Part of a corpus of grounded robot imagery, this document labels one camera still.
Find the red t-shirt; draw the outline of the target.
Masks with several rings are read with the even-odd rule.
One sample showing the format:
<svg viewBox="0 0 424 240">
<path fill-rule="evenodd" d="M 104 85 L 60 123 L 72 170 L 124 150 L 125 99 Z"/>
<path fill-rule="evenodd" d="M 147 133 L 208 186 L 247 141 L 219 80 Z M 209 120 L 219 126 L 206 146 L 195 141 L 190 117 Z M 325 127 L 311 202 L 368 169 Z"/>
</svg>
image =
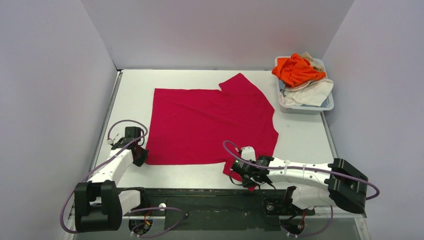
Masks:
<svg viewBox="0 0 424 240">
<path fill-rule="evenodd" d="M 234 159 L 223 142 L 253 147 L 259 156 L 274 153 L 278 132 L 275 109 L 243 74 L 219 84 L 219 89 L 166 89 L 154 91 L 146 148 L 149 165 L 205 165 L 224 163 L 231 172 Z"/>
</svg>

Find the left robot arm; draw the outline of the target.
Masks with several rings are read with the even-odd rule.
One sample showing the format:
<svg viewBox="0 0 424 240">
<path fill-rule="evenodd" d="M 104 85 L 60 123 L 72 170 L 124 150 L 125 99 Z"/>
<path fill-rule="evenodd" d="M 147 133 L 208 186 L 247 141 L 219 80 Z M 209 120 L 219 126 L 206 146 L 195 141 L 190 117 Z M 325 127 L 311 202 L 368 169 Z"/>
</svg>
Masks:
<svg viewBox="0 0 424 240">
<path fill-rule="evenodd" d="M 142 187 L 118 188 L 117 184 L 131 165 L 141 167 L 148 150 L 139 142 L 145 127 L 127 126 L 124 136 L 111 144 L 108 159 L 93 175 L 74 188 L 75 230 L 77 233 L 116 231 L 123 216 L 133 211 L 143 215 L 150 202 Z"/>
</svg>

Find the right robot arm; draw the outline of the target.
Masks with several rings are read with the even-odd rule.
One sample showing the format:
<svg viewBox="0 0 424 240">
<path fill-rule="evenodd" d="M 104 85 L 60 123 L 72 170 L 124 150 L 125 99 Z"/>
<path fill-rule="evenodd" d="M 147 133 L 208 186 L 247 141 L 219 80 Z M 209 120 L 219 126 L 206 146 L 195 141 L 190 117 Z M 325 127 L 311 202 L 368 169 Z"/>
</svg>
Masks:
<svg viewBox="0 0 424 240">
<path fill-rule="evenodd" d="M 260 156 L 245 163 L 236 159 L 230 174 L 241 178 L 242 186 L 290 183 L 283 209 L 290 215 L 318 206 L 337 206 L 353 214 L 363 214 L 367 201 L 368 177 L 342 158 L 311 164 Z"/>
</svg>

